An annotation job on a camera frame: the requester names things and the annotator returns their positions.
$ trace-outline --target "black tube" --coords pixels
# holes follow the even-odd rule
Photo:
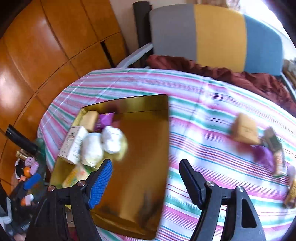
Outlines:
[[[151,5],[148,1],[140,1],[133,3],[133,13],[135,15],[139,48],[151,42],[151,31],[149,21],[149,12],[151,11],[151,9]],[[149,51],[140,59],[142,68],[145,67],[146,58],[150,54],[152,54],[152,51]]]
[[[13,143],[15,143],[20,148],[24,149],[28,153],[35,155],[37,153],[37,145],[31,142],[28,138],[22,135],[17,129],[12,125],[9,125],[5,136],[8,137]]]

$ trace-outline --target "blue gripper pad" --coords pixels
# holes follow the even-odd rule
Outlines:
[[[39,180],[41,179],[41,175],[39,173],[34,174],[28,181],[24,183],[24,190],[31,189]]]
[[[89,197],[89,209],[93,209],[99,204],[105,188],[112,176],[113,165],[109,159],[105,159],[100,168],[92,175],[91,180],[87,179],[88,186],[86,195]]]

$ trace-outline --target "white box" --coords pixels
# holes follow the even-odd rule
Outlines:
[[[89,132],[83,126],[73,126],[69,130],[59,151],[59,157],[71,164],[80,162],[80,148],[83,139]]]

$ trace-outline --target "round table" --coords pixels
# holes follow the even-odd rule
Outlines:
[[[170,112],[170,168],[163,213],[155,240],[189,240],[201,211],[192,204],[179,174],[180,160],[220,187],[245,187],[265,231],[278,240],[296,209],[282,206],[289,179],[275,178],[254,163],[251,146],[229,138],[239,112],[257,122],[259,135],[272,126],[285,151],[286,168],[295,159],[296,119],[278,105],[242,88],[179,71],[107,69],[93,71],[68,86],[51,103],[40,121],[38,137],[46,144],[46,161],[53,170],[64,138],[80,108],[130,96],[167,94]],[[226,207],[221,206],[213,240],[220,240]],[[135,240],[98,228],[102,240]]]

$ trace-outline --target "white plastic-wrapped object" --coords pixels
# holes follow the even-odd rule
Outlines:
[[[82,141],[81,162],[94,167],[102,158],[101,134],[96,132],[88,134]]]
[[[121,147],[122,135],[120,129],[106,126],[102,131],[103,149],[110,154],[118,153]]]

